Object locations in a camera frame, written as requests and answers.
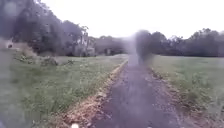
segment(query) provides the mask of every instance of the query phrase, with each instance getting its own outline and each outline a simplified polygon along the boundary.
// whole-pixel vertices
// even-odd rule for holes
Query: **tree line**
[[[160,32],[146,30],[136,33],[137,51],[141,56],[154,53],[169,56],[223,57],[224,33],[204,28],[189,38],[167,39]]]
[[[112,36],[88,35],[88,27],[61,21],[40,0],[2,0],[0,36],[13,42],[26,42],[38,54],[96,56],[127,53],[127,40]],[[188,39],[167,39],[161,32],[141,30],[133,35],[137,53],[172,56],[223,57],[224,34],[209,28]]]

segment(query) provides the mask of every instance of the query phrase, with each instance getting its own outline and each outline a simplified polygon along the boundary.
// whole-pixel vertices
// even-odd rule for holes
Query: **overcast sky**
[[[42,0],[61,20],[89,27],[99,37],[140,29],[189,37],[202,28],[224,30],[222,0]]]

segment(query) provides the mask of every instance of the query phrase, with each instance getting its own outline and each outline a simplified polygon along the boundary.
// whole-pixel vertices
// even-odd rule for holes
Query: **lawn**
[[[224,59],[155,56],[150,66],[180,91],[180,103],[223,119]]]
[[[4,103],[5,108],[0,107],[0,111],[8,111],[12,115],[6,117],[0,113],[0,117],[7,118],[3,120],[3,124],[16,115],[20,116],[22,127],[45,124],[50,117],[66,111],[70,105],[75,105],[96,93],[104,86],[103,82],[109,73],[121,64],[126,56],[55,59],[60,65],[41,66],[12,60],[8,84],[13,89],[7,88],[5,91],[13,98],[3,94],[0,98],[0,101],[7,101]]]

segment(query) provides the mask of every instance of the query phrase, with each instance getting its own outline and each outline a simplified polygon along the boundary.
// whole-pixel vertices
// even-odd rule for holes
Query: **path edge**
[[[127,64],[126,59],[113,69],[105,80],[103,80],[103,87],[97,90],[97,93],[89,96],[82,102],[69,109],[65,114],[54,120],[51,126],[56,128],[70,128],[72,124],[78,124],[80,128],[87,128],[91,125],[92,119],[97,112],[100,112],[102,102],[107,97],[111,85],[116,81],[116,78],[122,72],[122,69]]]

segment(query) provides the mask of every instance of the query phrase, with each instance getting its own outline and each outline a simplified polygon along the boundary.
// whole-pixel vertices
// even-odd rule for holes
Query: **paved path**
[[[108,101],[103,104],[104,114],[96,116],[90,127],[182,128],[174,107],[169,104],[169,97],[162,89],[162,82],[134,62],[129,61],[112,85]]]

